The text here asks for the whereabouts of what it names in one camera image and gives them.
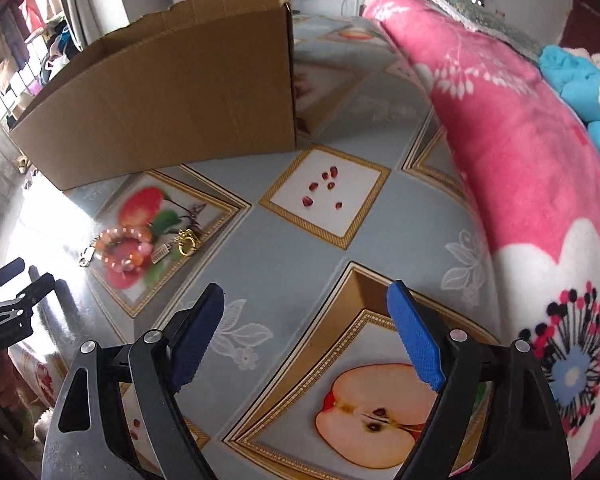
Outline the fruit pattern tablecloth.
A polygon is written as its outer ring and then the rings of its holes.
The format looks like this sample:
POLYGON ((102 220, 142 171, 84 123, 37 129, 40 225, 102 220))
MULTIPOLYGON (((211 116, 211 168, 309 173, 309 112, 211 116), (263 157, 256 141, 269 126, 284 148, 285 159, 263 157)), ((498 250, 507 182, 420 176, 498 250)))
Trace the fruit pattern tablecloth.
POLYGON ((223 479, 391 479, 434 396, 386 308, 400 280, 493 342, 489 256, 445 131, 379 30, 294 20, 298 148, 100 181, 33 177, 9 234, 57 288, 10 350, 38 408, 87 339, 128 344, 191 307, 225 308, 178 404, 223 479), (202 237, 184 231, 205 203, 202 237))

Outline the hanging clothes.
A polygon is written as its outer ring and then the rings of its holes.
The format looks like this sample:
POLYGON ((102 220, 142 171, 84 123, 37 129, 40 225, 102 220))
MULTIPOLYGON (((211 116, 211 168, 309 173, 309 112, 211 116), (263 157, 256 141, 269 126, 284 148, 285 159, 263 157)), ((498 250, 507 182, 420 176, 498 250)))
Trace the hanging clothes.
POLYGON ((35 96, 78 53, 61 0, 10 0, 0 17, 0 99, 35 96))

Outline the pink floral blanket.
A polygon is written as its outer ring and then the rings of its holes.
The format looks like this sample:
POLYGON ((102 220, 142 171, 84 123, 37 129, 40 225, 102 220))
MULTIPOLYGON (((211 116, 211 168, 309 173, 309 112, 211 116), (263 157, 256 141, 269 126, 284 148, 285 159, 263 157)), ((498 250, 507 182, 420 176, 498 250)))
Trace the pink floral blanket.
POLYGON ((366 0, 448 132, 495 274, 502 336, 541 360, 572 474, 600 479, 600 155, 539 70, 430 0, 366 0))

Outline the brown cardboard box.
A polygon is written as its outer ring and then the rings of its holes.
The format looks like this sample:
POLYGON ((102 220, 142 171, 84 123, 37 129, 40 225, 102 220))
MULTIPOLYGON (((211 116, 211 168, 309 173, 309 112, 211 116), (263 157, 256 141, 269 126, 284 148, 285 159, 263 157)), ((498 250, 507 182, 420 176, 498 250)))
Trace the brown cardboard box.
POLYGON ((296 145, 289 0, 185 0, 110 32, 34 98, 12 140, 60 190, 296 145))

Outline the blue quilt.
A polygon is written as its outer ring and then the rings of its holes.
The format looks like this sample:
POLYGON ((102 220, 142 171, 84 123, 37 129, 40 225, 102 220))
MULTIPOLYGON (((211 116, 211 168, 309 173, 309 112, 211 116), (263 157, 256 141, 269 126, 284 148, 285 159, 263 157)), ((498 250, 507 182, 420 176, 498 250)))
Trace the blue quilt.
POLYGON ((554 44, 542 50, 539 69, 546 82, 585 124, 600 153, 600 69, 587 58, 554 44))

